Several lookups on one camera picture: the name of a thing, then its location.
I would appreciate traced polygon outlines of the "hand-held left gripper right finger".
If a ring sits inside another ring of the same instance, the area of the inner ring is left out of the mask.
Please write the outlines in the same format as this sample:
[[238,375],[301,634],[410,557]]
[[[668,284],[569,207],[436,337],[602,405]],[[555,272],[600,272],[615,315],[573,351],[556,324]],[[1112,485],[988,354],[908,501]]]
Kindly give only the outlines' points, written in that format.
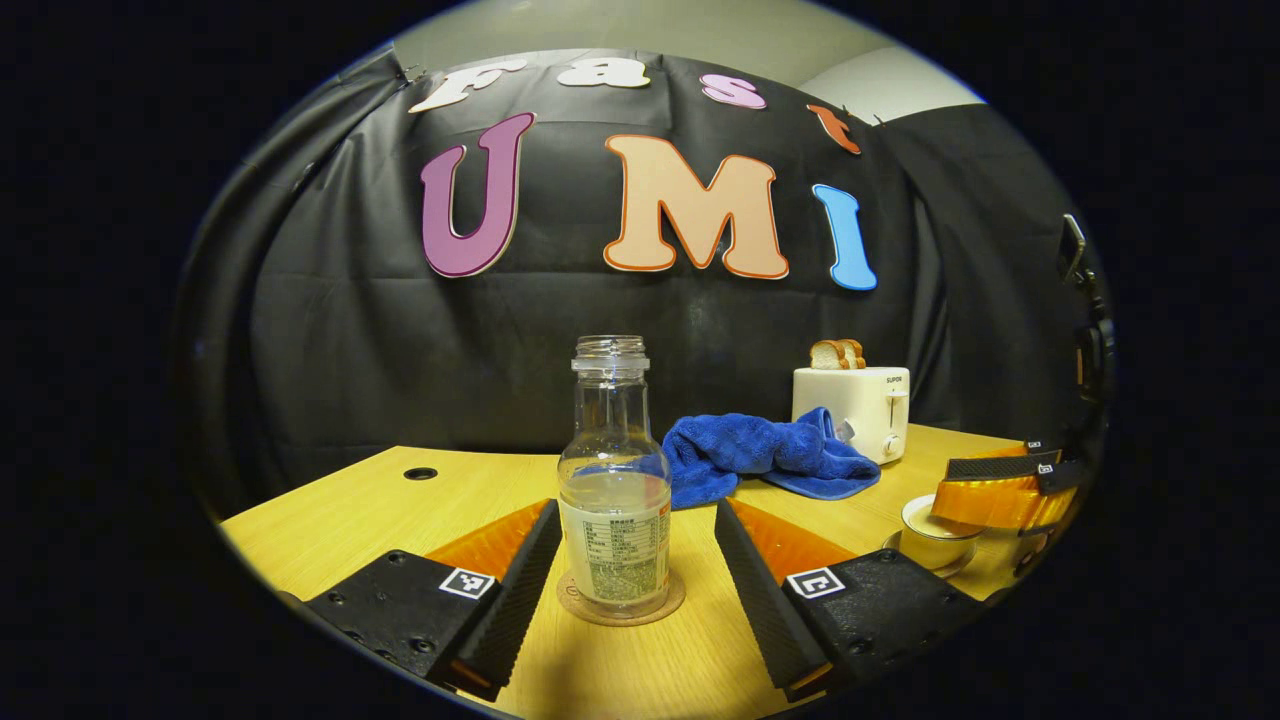
[[867,684],[986,606],[896,550],[856,556],[723,498],[716,539],[774,687],[790,701]]

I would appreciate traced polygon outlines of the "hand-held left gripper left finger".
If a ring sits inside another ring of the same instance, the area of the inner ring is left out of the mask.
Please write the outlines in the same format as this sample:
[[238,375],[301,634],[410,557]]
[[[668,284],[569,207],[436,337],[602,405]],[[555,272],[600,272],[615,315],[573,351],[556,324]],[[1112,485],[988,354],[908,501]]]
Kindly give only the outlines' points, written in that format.
[[558,503],[544,498],[430,553],[390,550],[303,605],[413,675],[493,701],[559,543]]

